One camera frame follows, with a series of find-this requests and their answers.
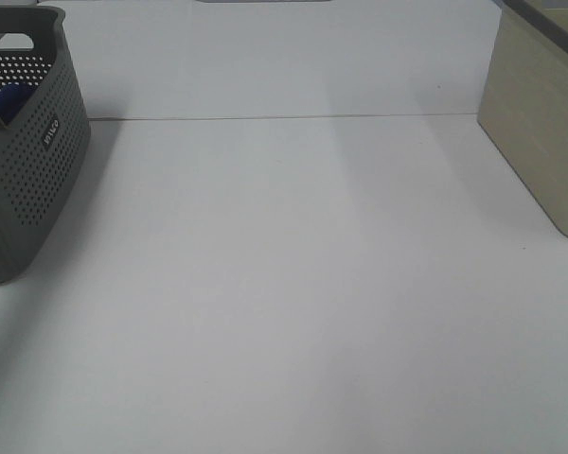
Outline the blue microfibre towel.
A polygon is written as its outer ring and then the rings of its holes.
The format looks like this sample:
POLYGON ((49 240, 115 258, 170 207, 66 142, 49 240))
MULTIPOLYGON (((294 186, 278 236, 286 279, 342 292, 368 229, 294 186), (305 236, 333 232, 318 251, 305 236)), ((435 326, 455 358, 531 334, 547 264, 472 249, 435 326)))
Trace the blue microfibre towel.
POLYGON ((8 124, 34 94, 35 88, 27 84, 9 84, 0 90, 0 119, 8 124))

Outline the grey perforated plastic basket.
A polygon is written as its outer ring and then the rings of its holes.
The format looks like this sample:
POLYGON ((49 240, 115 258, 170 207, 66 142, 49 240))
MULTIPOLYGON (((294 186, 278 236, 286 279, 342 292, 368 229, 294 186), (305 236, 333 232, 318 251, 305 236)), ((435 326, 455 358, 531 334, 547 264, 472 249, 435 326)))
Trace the grey perforated plastic basket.
POLYGON ((80 173, 91 137, 63 20, 55 7, 0 6, 0 35, 30 48, 0 49, 0 90, 35 88, 8 124, 0 119, 0 284, 33 261, 80 173))

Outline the beige storage box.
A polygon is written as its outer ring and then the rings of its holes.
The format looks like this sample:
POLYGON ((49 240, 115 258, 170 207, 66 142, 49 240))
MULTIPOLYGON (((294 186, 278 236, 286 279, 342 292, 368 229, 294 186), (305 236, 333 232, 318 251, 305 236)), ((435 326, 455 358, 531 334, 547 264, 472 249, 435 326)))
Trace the beige storage box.
POLYGON ((477 122, 568 237, 568 1, 505 1, 477 122))

